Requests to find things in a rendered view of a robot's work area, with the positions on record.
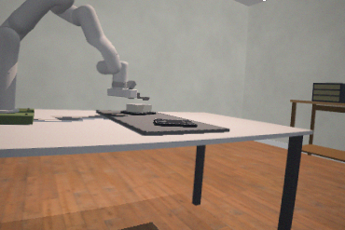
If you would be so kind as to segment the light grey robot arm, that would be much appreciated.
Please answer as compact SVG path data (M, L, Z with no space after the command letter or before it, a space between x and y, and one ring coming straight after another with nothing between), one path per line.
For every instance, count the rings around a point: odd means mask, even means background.
M128 63L120 63L116 49L104 36L94 8L73 6L75 0L26 0L0 26L0 114L17 113L15 109L17 65L21 40L49 12L81 26L87 42L96 47L104 60L96 68L100 74L112 74L112 88L134 89L128 81ZM13 29L12 29L13 28ZM121 68L121 69L120 69Z

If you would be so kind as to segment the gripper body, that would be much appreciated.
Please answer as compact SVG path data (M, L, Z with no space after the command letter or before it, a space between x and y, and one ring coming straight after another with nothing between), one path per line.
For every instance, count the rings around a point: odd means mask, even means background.
M137 90L128 88L108 88L107 96L137 98Z

